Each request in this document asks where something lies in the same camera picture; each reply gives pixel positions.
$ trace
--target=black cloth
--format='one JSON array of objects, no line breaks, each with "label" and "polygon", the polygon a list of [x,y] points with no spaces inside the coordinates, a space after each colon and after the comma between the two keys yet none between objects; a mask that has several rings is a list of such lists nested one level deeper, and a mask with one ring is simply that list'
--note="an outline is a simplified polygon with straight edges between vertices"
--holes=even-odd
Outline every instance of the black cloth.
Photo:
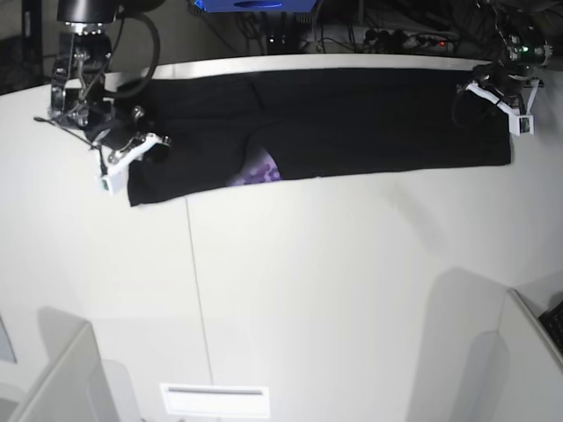
[{"label": "black cloth", "polygon": [[494,105],[465,96],[455,113],[470,126],[452,120],[470,77],[321,69],[152,81],[118,106],[143,106],[172,147],[160,164],[131,164],[131,205],[225,187],[258,147],[284,180],[509,164],[508,119]]}]

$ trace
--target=white vent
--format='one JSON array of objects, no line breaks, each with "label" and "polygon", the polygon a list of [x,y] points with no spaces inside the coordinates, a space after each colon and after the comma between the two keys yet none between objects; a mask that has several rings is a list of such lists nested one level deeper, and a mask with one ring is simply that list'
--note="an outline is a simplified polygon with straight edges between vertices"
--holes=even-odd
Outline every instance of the white vent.
[{"label": "white vent", "polygon": [[162,384],[166,410],[172,415],[209,418],[270,418],[265,387],[211,387]]}]

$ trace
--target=blue device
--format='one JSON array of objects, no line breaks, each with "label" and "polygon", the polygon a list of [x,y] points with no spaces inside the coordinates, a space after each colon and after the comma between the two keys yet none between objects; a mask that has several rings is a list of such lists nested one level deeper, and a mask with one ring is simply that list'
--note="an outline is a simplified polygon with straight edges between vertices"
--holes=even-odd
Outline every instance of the blue device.
[{"label": "blue device", "polygon": [[291,11],[309,12],[317,0],[196,0],[194,4],[208,12]]}]

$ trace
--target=purple patterned fabric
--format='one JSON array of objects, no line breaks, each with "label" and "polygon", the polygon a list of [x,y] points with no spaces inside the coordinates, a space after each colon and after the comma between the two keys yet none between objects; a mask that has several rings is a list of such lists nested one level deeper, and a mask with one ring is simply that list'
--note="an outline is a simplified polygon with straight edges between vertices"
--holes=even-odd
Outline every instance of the purple patterned fabric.
[{"label": "purple patterned fabric", "polygon": [[281,180],[282,175],[278,165],[264,149],[261,149],[258,154],[255,154],[245,164],[243,170],[227,183],[227,187],[258,185],[260,183],[279,182]]}]

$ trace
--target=white table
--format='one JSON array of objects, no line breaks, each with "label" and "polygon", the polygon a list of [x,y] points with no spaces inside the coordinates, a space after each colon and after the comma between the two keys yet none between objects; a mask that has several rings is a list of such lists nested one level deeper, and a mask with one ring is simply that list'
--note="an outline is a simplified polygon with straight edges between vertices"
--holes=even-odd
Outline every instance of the white table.
[{"label": "white table", "polygon": [[[302,55],[157,75],[473,64]],[[276,422],[449,421],[507,287],[533,287],[537,312],[547,287],[563,290],[563,78],[545,81],[537,135],[515,139],[509,167],[248,186],[134,209],[96,190],[83,144],[33,122],[48,87],[0,98],[0,315],[20,363],[0,362],[2,378],[26,389],[45,365],[37,312],[52,307],[92,321],[149,422],[179,419],[165,415],[160,382],[268,386]]]}]

